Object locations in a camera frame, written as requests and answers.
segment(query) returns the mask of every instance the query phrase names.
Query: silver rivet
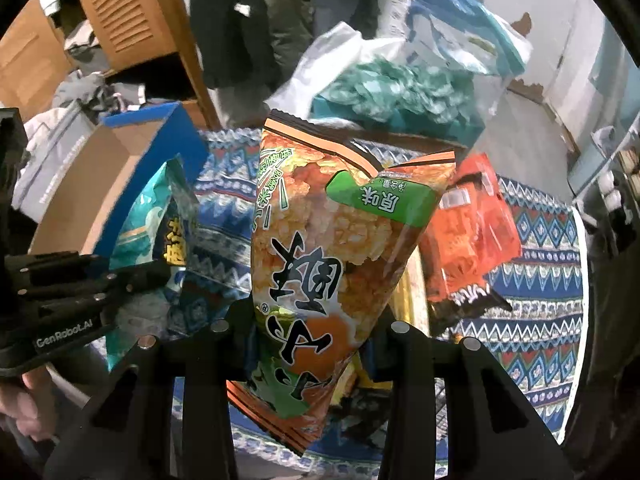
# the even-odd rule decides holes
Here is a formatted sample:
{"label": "silver rivet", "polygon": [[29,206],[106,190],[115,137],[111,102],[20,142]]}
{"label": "silver rivet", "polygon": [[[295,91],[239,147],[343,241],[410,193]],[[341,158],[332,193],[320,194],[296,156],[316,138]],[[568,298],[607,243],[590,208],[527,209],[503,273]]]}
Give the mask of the silver rivet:
{"label": "silver rivet", "polygon": [[466,349],[471,350],[472,352],[479,350],[482,346],[478,339],[476,339],[475,337],[465,337],[462,341],[462,344]]}
{"label": "silver rivet", "polygon": [[156,338],[152,335],[143,335],[138,338],[138,346],[144,350],[148,350],[156,344]]}
{"label": "silver rivet", "polygon": [[394,321],[391,324],[391,330],[397,334],[406,334],[409,332],[409,324],[404,321]]}
{"label": "silver rivet", "polygon": [[224,319],[219,319],[217,321],[214,321],[213,323],[211,323],[209,329],[212,332],[215,332],[217,334],[226,332],[227,330],[229,330],[229,323],[226,322]]}

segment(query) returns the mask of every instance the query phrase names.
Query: floor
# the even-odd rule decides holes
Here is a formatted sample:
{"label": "floor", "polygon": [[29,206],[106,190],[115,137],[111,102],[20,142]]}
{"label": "floor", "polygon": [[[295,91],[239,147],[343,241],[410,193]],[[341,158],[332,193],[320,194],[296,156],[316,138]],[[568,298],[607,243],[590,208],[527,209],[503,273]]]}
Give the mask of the floor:
{"label": "floor", "polygon": [[485,152],[496,173],[571,202],[562,127],[544,108],[507,91],[472,152]]}

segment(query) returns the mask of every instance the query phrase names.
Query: pile of green packets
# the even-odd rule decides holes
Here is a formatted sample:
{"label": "pile of green packets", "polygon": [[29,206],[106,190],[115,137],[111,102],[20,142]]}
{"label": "pile of green packets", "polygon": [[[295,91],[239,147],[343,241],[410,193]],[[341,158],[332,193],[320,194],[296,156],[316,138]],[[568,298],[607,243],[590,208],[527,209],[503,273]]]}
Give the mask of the pile of green packets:
{"label": "pile of green packets", "polygon": [[464,70],[379,57],[342,72],[316,96],[312,116],[342,117],[365,128],[467,144],[467,137],[473,141],[484,129],[476,111],[473,76]]}

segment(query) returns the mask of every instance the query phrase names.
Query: blue cardboard box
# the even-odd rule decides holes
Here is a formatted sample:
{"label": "blue cardboard box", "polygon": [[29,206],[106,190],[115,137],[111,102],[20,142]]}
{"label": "blue cardboard box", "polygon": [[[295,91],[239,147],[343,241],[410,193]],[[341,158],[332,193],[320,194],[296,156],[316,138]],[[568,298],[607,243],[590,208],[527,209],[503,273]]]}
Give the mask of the blue cardboard box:
{"label": "blue cardboard box", "polygon": [[193,184],[207,160],[207,147],[180,103],[105,119],[60,181],[30,252],[110,256],[134,200],[160,166],[176,156]]}

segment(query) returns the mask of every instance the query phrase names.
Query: blue patterned fabric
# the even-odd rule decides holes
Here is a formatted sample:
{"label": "blue patterned fabric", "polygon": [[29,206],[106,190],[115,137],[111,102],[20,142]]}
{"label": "blue patterned fabric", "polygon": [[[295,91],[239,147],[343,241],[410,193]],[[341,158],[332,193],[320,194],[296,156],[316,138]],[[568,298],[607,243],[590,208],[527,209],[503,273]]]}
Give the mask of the blue patterned fabric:
{"label": "blue patterned fabric", "polygon": [[[250,225],[255,197],[260,130],[207,134],[210,155],[196,185],[200,227],[194,264],[185,277],[177,323],[187,332],[224,314],[208,312],[206,300],[228,305],[250,289]],[[406,162],[418,152],[363,141],[383,165]],[[521,258],[488,275],[492,287],[513,312],[491,309],[480,319],[462,320],[455,331],[483,341],[551,429],[564,419],[574,379],[582,325],[582,281],[577,227],[571,210],[552,197],[500,178],[522,242]],[[436,475],[447,471],[447,421],[444,384],[436,382]],[[174,413],[182,412],[177,384]],[[375,478],[382,458],[386,424],[372,441],[344,437],[349,422],[332,418],[322,438],[298,457],[229,407],[236,449],[300,471],[350,478]]]}

